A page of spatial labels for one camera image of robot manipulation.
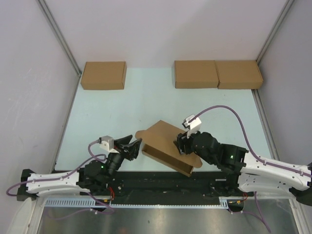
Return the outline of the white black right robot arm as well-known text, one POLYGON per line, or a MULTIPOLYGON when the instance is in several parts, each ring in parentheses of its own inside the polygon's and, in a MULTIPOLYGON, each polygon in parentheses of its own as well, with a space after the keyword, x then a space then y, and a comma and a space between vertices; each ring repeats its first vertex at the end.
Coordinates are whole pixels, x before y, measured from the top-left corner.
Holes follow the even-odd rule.
POLYGON ((288 164, 257 156, 252 150, 219 143, 207 132, 180 133, 174 144, 180 154, 196 154, 210 165, 216 166, 236 178, 226 181, 229 195, 239 192, 284 193, 297 202, 312 204, 312 165, 288 164))

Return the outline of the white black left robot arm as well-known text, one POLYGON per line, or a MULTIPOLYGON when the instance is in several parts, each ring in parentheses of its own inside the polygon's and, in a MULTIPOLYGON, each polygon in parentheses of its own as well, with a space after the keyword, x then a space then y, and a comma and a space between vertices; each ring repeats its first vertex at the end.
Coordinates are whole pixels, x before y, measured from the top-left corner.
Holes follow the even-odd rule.
POLYGON ((103 195, 124 160, 137 158, 142 139, 132 141, 132 138, 132 135, 120 139, 100 137, 88 145, 91 157, 72 171, 37 174, 24 169, 14 196, 17 201, 24 201, 61 193, 103 195))

